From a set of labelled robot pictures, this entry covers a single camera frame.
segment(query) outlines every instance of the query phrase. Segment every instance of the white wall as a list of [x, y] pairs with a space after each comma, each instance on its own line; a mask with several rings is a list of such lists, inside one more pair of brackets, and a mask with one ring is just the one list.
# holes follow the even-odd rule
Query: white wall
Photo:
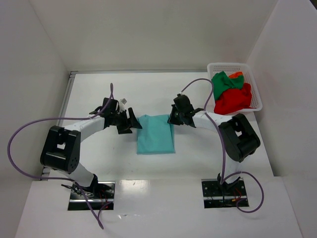
[[[0, 236], [14, 237], [31, 181], [9, 164], [6, 144], [24, 123], [58, 116], [68, 72], [26, 0], [0, 0]], [[51, 123], [17, 137], [18, 166], [40, 174], [39, 154]]]
[[276, 0], [30, 0], [68, 70], [245, 62]]
[[284, 184], [304, 238], [316, 237], [317, 10], [279, 0], [247, 63], [263, 102], [256, 113], [275, 175]]

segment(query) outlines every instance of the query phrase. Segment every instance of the white tabletop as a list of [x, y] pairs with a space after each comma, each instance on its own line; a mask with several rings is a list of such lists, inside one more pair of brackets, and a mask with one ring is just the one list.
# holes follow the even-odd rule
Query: white tabletop
[[[204, 209], [200, 179], [117, 180], [114, 210], [101, 215], [104, 230], [90, 211], [67, 211], [69, 190], [60, 181], [35, 181], [16, 238], [302, 237], [282, 179], [259, 179], [265, 199], [254, 214], [234, 207]], [[255, 208], [260, 190], [248, 177], [245, 187]]]
[[[169, 114], [176, 94], [199, 77], [207, 74], [78, 74], [66, 116], [84, 117], [101, 105], [109, 95], [110, 82], [115, 98], [126, 98], [137, 117]], [[186, 94], [194, 107], [202, 107], [209, 90], [206, 82], [197, 82]], [[262, 142], [254, 114], [246, 116]], [[82, 143], [80, 161], [100, 180], [116, 180], [114, 210], [102, 213], [105, 230], [90, 211], [67, 211], [69, 190], [60, 181], [35, 181], [16, 237], [301, 237], [283, 181], [273, 176], [263, 142], [244, 163], [244, 170], [260, 180], [265, 193], [262, 208], [254, 214], [236, 208], [204, 209], [201, 179], [215, 178], [221, 170], [217, 134], [176, 126], [175, 149], [171, 155], [140, 156], [136, 155], [135, 131], [118, 135], [111, 127], [96, 133]], [[244, 180], [250, 204], [245, 209], [250, 210], [259, 204], [261, 193], [251, 178]]]
[[[66, 117], [85, 117], [114, 85], [115, 99], [125, 98], [136, 117], [144, 114], [170, 114], [173, 99], [189, 82], [207, 78], [207, 73], [101, 73], [77, 74], [72, 84]], [[194, 108], [203, 107], [211, 86], [199, 81], [185, 94]], [[246, 114], [261, 142], [254, 113]], [[63, 125], [73, 123], [65, 121]], [[211, 131], [189, 126], [175, 126], [175, 154], [137, 155], [136, 130], [118, 135], [111, 126], [81, 143], [80, 162], [100, 180], [216, 178], [221, 171], [222, 152], [219, 136]], [[243, 170], [259, 176], [273, 176], [263, 142], [245, 163]]]

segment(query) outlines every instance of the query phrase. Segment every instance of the white table surface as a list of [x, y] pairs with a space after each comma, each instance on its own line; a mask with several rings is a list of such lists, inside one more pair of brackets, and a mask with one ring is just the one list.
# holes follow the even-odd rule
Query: white table surface
[[[282, 179], [260, 182], [264, 204], [244, 214], [234, 207], [204, 209], [197, 178], [117, 180], [114, 210], [102, 212], [101, 230], [90, 211], [67, 211], [69, 190], [60, 181], [35, 181], [16, 238], [300, 238]], [[251, 178], [245, 185], [255, 208], [260, 190]]]
[[[78, 74], [66, 116], [86, 116], [109, 95], [110, 82], [115, 98], [126, 98], [137, 117], [169, 114], [176, 94], [199, 77], [207, 74]], [[209, 90], [206, 82], [197, 82], [186, 93], [194, 107], [202, 107]], [[246, 116], [262, 142], [254, 114]], [[80, 161], [100, 180], [116, 181], [114, 210], [102, 213], [105, 230], [90, 211], [67, 211], [69, 190], [60, 181], [35, 181], [16, 237], [301, 237], [283, 181], [273, 176], [263, 142], [244, 163], [244, 170], [260, 180], [265, 192], [264, 204], [254, 214], [236, 208], [204, 209], [201, 179], [215, 178], [221, 170], [217, 134], [176, 126], [175, 149], [172, 155], [139, 156], [135, 131], [118, 135], [111, 127], [95, 134], [82, 143]], [[244, 180], [251, 207], [245, 209], [253, 209], [261, 193], [251, 178]]]
[[[136, 117], [144, 114], [170, 114], [173, 99], [189, 82], [207, 78], [207, 73], [103, 73], [77, 74], [65, 111], [66, 117], [85, 117], [114, 85], [114, 98], [125, 98]], [[194, 108], [203, 107], [211, 86], [205, 81], [192, 84], [185, 94]], [[246, 114], [261, 142], [254, 113]], [[65, 121], [64, 126], [73, 123]], [[219, 136], [211, 131], [175, 126], [175, 154], [137, 155], [133, 134], [118, 135], [115, 126], [106, 128], [81, 143], [80, 162], [100, 180], [216, 178], [221, 171], [222, 151]], [[273, 176], [263, 142], [243, 163], [243, 170], [259, 176]]]

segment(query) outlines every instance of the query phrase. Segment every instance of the plastic basket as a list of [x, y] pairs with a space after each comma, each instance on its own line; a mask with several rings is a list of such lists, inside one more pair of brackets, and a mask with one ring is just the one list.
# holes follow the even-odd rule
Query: plastic basket
[[253, 74], [251, 72], [250, 67], [245, 63], [210, 63], [207, 66], [208, 77], [212, 79], [212, 77], [221, 71], [224, 71], [228, 76], [237, 72], [241, 71], [244, 76], [244, 81], [251, 85], [251, 105], [249, 109], [242, 109], [238, 112], [253, 112], [253, 111], [260, 111], [262, 109], [262, 101], [260, 98], [260, 94], [257, 88], [257, 84], [254, 80]]

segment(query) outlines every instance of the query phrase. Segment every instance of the red cloth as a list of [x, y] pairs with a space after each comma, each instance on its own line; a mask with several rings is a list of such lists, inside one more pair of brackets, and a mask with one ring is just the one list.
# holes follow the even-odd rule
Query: red cloth
[[239, 72], [235, 72], [232, 75], [230, 75], [229, 78], [237, 78], [241, 75], [243, 75], [243, 73], [241, 71], [239, 71]]
[[244, 108], [250, 108], [251, 104], [251, 85], [244, 83], [242, 89], [232, 88], [224, 91], [219, 100], [216, 100], [214, 112], [225, 115]]

